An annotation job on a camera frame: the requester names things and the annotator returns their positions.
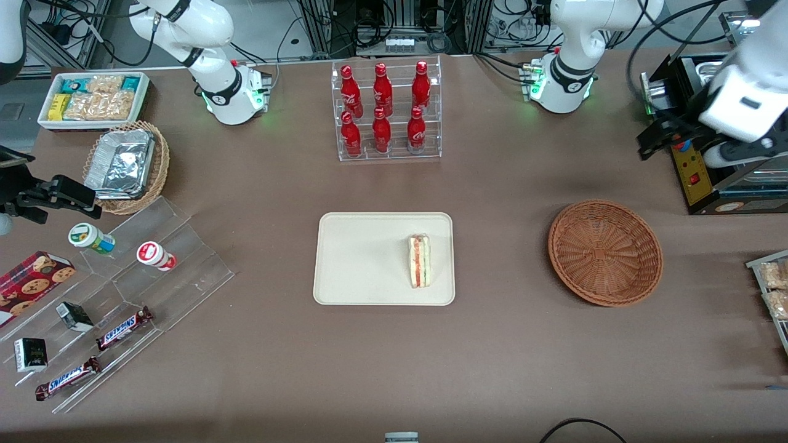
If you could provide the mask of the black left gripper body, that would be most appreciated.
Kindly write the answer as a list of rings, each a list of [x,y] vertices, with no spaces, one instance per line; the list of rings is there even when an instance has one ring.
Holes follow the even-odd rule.
[[[700,114],[709,109],[717,98],[716,92],[699,92],[689,96],[682,92],[669,92],[670,112],[681,121],[673,123],[670,149],[679,151],[692,143],[701,153],[726,141],[726,135],[700,122]]]

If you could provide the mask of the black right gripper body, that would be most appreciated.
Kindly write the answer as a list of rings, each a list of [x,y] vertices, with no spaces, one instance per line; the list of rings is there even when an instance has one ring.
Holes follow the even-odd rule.
[[[38,205],[45,202],[43,181],[34,178],[28,166],[19,164],[1,169],[1,214],[11,218],[25,218],[45,224],[45,211]]]

